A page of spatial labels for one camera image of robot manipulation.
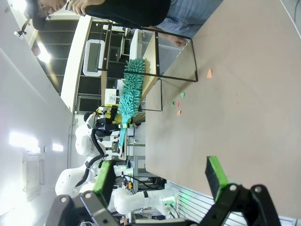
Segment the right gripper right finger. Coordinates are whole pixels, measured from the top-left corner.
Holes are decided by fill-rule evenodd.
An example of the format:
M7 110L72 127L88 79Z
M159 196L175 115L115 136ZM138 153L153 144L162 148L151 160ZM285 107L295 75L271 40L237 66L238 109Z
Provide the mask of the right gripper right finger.
M201 226L222 226L233 212L241 213L248 226L281 225L266 186L257 184L247 189L229 182L217 156L207 157L205 175L214 205L199 223Z

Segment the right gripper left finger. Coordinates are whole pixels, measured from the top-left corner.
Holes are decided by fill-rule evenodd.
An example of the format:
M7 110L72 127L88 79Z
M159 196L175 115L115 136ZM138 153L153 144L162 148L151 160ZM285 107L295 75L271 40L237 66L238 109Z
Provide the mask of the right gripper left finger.
M115 180L114 163L103 163L93 190L74 198L59 195L54 199L45 225L79 226L89 221L97 226L117 226L118 222L107 209Z

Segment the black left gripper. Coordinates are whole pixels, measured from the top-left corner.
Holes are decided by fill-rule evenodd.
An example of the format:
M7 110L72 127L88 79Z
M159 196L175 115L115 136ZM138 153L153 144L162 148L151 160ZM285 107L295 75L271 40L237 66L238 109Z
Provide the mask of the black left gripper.
M119 124L104 124L103 130L105 132L114 132L114 131L120 131L120 129L127 129L128 128L128 123L122 123L121 125Z

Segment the person's left hand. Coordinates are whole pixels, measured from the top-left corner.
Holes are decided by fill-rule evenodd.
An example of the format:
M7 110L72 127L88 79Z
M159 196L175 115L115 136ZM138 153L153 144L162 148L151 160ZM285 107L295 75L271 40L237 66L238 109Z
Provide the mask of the person's left hand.
M173 42L174 42L174 45L177 47L185 47L188 43L188 41L186 39L180 38L180 37L176 37Z

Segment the person's right hand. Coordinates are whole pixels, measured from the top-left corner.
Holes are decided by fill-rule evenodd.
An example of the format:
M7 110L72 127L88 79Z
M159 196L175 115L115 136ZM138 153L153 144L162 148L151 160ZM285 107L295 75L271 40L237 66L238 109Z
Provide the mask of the person's right hand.
M68 2L67 10L81 16L86 14L87 6L94 4L94 0L71 0Z

